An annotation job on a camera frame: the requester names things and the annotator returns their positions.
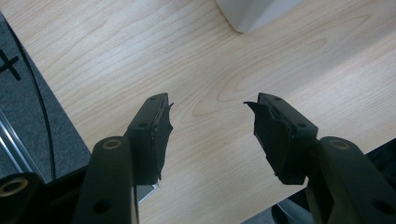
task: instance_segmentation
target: black cable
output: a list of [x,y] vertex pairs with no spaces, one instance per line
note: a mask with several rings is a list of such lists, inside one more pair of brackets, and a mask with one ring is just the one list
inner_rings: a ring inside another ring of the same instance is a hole
[[30,75],[30,78],[31,78],[31,80],[33,82],[33,85],[35,86],[35,94],[37,95],[38,102],[40,103],[41,111],[43,112],[44,122],[45,122],[46,129],[47,129],[47,136],[48,136],[48,139],[49,139],[50,173],[51,173],[52,180],[55,180],[56,179],[55,155],[54,155],[54,152],[53,152],[52,134],[51,134],[51,131],[50,131],[50,121],[49,121],[49,116],[48,116],[48,113],[47,113],[47,108],[46,108],[46,105],[44,104],[43,96],[41,95],[40,89],[38,88],[37,80],[35,79],[35,75],[33,73],[32,67],[30,66],[29,61],[27,60],[27,57],[26,57],[26,54],[24,52],[23,46],[22,46],[20,40],[15,35],[14,31],[9,26],[7,21],[6,21],[6,24],[7,24],[7,27],[9,29],[9,31],[12,34],[12,37],[14,38],[15,43],[17,44],[18,50],[21,53],[23,61],[26,64],[26,66],[27,66],[27,68],[29,70],[29,75]]

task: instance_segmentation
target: wood grain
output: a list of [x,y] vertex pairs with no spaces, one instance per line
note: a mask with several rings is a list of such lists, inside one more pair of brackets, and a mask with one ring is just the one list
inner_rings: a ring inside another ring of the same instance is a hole
[[242,103],[260,91],[364,152],[396,136],[393,0],[306,0],[249,34],[213,0],[0,2],[90,148],[150,95],[175,102],[142,223],[240,223],[301,188],[279,183],[253,136]]

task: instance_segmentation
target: gray mat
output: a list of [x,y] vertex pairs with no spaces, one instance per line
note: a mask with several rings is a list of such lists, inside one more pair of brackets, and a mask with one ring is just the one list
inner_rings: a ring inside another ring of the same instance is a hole
[[[29,70],[2,14],[0,14],[0,50],[5,53],[9,61],[18,57],[12,67],[21,78],[17,80],[12,69],[0,73],[0,108],[28,149],[40,172],[46,180],[51,180],[49,139],[43,111],[35,93],[33,80],[29,76]],[[48,111],[56,175],[60,177],[86,165],[91,153],[30,57],[28,60]],[[5,63],[0,58],[0,67]],[[0,151],[0,169],[0,178],[17,172],[3,150]]]

